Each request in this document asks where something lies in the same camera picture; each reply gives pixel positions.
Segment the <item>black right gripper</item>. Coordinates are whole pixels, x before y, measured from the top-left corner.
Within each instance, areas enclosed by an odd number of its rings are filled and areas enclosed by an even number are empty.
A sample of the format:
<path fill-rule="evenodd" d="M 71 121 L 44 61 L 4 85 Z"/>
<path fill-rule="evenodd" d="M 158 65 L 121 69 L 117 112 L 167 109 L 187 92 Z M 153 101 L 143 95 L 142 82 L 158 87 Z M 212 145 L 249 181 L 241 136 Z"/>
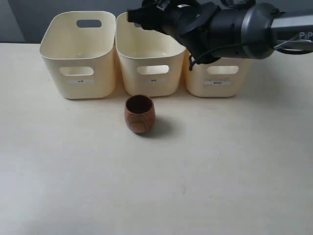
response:
<path fill-rule="evenodd" d="M 142 7 L 127 10 L 127 21 L 144 30 L 161 31 L 183 45 L 197 64 L 211 64 L 220 58 L 209 51 L 209 26 L 220 7 L 195 0 L 143 0 Z"/>

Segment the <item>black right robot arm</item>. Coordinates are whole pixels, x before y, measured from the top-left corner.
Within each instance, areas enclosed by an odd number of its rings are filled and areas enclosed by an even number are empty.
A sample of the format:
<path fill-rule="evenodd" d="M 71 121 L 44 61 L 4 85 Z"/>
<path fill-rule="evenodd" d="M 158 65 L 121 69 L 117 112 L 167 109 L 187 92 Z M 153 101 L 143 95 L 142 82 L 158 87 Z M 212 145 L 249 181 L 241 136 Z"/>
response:
<path fill-rule="evenodd" d="M 221 5 L 195 0 L 144 0 L 127 11 L 144 30 L 171 36 L 190 53 L 189 66 L 221 58 L 265 59 L 274 51 L 304 55 L 313 51 L 313 11 L 282 12 L 254 0 Z"/>

